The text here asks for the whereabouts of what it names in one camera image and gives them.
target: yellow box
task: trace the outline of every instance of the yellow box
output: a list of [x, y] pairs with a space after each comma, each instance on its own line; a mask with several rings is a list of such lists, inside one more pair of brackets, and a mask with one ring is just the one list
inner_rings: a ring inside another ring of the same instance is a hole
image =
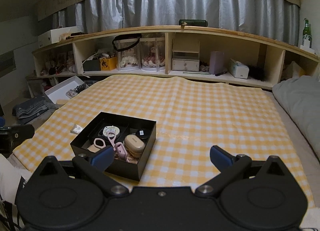
[[117, 57], [100, 58], [101, 70], [113, 70], [117, 67]]

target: gray cloth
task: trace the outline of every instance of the gray cloth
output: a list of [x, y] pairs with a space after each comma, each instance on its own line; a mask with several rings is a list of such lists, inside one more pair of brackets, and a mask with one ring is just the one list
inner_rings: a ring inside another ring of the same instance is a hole
[[320, 157], [320, 82], [292, 78], [274, 85], [272, 92]]
[[25, 124], [48, 110], [45, 102], [46, 99], [43, 96], [34, 97], [15, 105], [12, 108], [12, 115], [16, 116], [20, 120], [20, 123]]
[[285, 0], [84, 0], [51, 16], [53, 28], [84, 32], [205, 19], [209, 27], [298, 44], [299, 7]]

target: black fluffy object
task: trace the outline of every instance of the black fluffy object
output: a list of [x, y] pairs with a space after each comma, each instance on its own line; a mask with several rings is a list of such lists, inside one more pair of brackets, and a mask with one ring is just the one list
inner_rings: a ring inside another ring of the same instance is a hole
[[250, 66], [249, 67], [249, 76], [251, 78], [260, 80], [260, 81], [265, 81], [266, 80], [266, 74], [262, 68], [259, 68], [257, 66]]

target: small plastic packet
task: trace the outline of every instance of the small plastic packet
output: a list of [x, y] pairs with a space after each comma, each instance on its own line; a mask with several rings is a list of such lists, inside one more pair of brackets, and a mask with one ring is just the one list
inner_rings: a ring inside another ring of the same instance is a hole
[[75, 124], [73, 126], [73, 128], [70, 130], [70, 133], [74, 133], [74, 134], [80, 134], [80, 132], [83, 130], [83, 127]]
[[77, 92], [75, 92], [73, 89], [70, 89], [70, 90], [68, 90], [67, 92], [66, 92], [66, 96], [68, 97], [68, 98], [73, 98], [73, 97], [75, 97], [76, 95], [78, 95], [78, 93]]

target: purple cylinder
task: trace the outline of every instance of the purple cylinder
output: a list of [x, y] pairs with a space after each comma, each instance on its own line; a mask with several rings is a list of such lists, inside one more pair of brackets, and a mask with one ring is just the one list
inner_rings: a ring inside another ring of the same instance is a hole
[[211, 52], [209, 73], [218, 74], [225, 71], [224, 68], [224, 53], [223, 52]]

